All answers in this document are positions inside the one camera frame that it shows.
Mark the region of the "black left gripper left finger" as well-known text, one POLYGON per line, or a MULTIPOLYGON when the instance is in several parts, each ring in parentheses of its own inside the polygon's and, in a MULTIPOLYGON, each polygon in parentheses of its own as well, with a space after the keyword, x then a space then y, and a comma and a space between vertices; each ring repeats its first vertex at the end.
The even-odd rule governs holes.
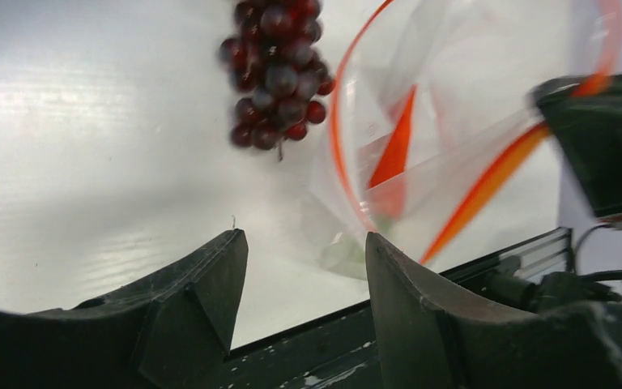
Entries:
POLYGON ((0 311, 0 388, 213 388, 232 347, 244 231, 70 310, 0 311))

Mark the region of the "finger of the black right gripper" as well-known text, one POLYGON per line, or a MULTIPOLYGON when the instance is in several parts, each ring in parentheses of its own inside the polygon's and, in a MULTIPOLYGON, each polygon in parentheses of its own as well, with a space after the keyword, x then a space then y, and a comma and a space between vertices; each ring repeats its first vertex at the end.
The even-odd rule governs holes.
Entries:
POLYGON ((622 74, 593 96, 572 96, 580 77, 552 79, 532 93, 594 216, 622 220, 622 74))

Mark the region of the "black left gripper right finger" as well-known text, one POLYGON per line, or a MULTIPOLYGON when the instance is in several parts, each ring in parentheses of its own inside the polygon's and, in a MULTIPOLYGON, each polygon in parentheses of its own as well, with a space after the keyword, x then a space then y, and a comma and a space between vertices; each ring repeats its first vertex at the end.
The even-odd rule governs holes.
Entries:
POLYGON ((387 388, 622 388, 622 302, 532 314, 481 297, 365 241, 387 388))

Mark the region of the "dark purple toy grapes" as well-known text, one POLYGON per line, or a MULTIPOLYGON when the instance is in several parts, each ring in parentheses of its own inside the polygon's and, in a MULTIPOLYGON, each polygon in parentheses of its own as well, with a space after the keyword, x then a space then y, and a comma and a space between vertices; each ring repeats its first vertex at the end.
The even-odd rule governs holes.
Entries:
POLYGON ((299 142, 328 114, 322 98, 335 78, 316 44, 323 27, 318 0, 238 1, 236 33, 219 47, 231 85, 241 98, 233 108, 231 144, 277 152, 299 142))

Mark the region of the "orange toy carrot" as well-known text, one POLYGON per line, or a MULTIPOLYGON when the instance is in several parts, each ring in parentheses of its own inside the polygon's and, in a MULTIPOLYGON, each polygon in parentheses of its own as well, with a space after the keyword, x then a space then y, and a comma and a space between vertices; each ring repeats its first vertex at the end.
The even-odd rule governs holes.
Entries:
POLYGON ((404 173, 412 138, 412 114, 417 85, 413 84, 401 101, 398 120, 369 180, 369 201, 375 230, 387 230, 406 206, 404 173))

